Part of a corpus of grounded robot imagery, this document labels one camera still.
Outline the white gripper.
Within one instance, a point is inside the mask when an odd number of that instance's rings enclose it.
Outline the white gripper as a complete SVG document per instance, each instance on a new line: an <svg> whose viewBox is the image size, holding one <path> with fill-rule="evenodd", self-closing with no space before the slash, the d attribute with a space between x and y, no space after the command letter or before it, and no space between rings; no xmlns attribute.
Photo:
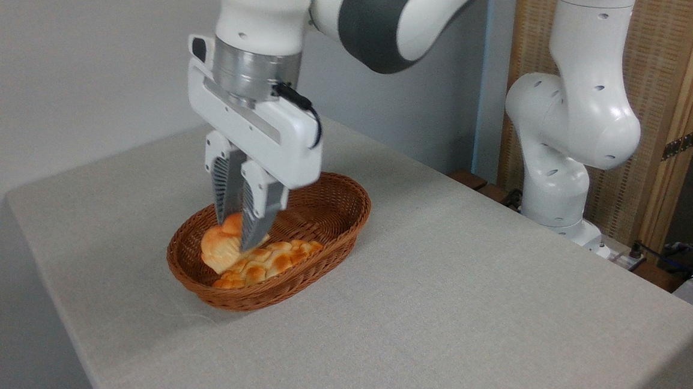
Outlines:
<svg viewBox="0 0 693 389"><path fill-rule="evenodd" d="M240 249L248 252L262 244L285 210L288 188L320 176L315 117L274 91L280 83L296 82L301 57L251 53L199 35L189 37L188 48L188 98L215 128L204 146L214 211L223 225L242 209ZM247 156L252 160L245 162Z"/></svg>

